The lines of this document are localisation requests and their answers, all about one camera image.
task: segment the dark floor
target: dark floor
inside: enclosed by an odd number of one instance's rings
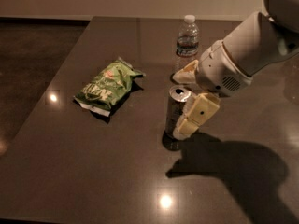
[[[0,19],[0,156],[87,24]]]

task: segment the soda can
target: soda can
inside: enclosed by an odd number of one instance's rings
[[[165,133],[175,139],[173,131],[176,128],[179,117],[183,114],[183,108],[192,92],[184,86],[173,86],[169,90],[168,108]]]

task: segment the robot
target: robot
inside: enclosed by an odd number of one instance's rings
[[[190,137],[216,113],[219,97],[234,95],[249,86],[253,76],[268,64],[299,53],[299,0],[264,0],[264,6],[265,14],[254,12],[204,51],[197,63],[174,74],[177,83],[187,80],[216,94],[212,99],[199,94],[188,104],[174,130],[178,140]]]

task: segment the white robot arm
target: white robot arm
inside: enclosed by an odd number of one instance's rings
[[[299,0],[264,0],[268,14],[255,12],[201,56],[196,83],[220,96],[250,85],[270,63],[299,53]]]

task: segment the white bottle cap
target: white bottle cap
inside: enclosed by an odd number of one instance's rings
[[[195,16],[194,15],[186,15],[184,21],[188,24],[195,23]]]

